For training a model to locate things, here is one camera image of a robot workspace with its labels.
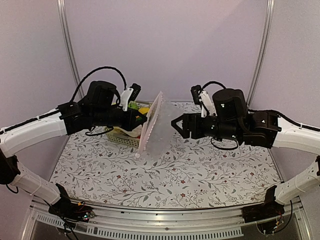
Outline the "toy napa cabbage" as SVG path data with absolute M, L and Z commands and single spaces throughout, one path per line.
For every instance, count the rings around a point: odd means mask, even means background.
M 114 131 L 118 134 L 124 134 L 132 138 L 137 138 L 141 135 L 142 126 L 139 125 L 138 127 L 134 128 L 132 131 L 124 130 L 120 127 L 114 127 Z

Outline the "clear zip top bag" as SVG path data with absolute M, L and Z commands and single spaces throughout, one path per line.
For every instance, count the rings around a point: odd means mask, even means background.
M 142 125 L 135 158 L 142 161 L 160 157 L 170 145 L 175 133 L 171 121 L 182 115 L 183 112 L 183 109 L 175 106 L 160 91 L 146 115 L 147 121 Z

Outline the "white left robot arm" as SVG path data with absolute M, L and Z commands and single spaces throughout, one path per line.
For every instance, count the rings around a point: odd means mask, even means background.
M 119 127 L 131 132 L 147 121 L 147 117 L 128 107 L 141 91 L 134 83 L 119 93 L 117 87 L 106 81 L 90 83 L 87 94 L 80 101 L 58 105 L 49 112 L 0 130 L 0 183 L 15 186 L 46 202 L 49 213 L 72 222 L 88 222 L 93 209 L 84 202 L 73 203 L 65 188 L 50 183 L 27 169 L 16 154 L 43 141 L 69 136 L 87 130 L 92 135 L 96 127 L 112 131 Z

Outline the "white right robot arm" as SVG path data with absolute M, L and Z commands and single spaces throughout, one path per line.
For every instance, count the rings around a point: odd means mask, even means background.
M 191 88 L 193 101 L 200 113 L 184 113 L 171 126 L 184 139 L 211 137 L 232 140 L 238 145 L 287 148 L 320 154 L 319 128 L 297 123 L 275 110 L 249 110 L 240 89 L 223 88 L 208 98 L 199 85 Z M 263 203 L 243 207 L 245 223 L 284 214 L 284 206 L 295 197 L 320 184 L 320 159 L 290 180 L 268 188 Z

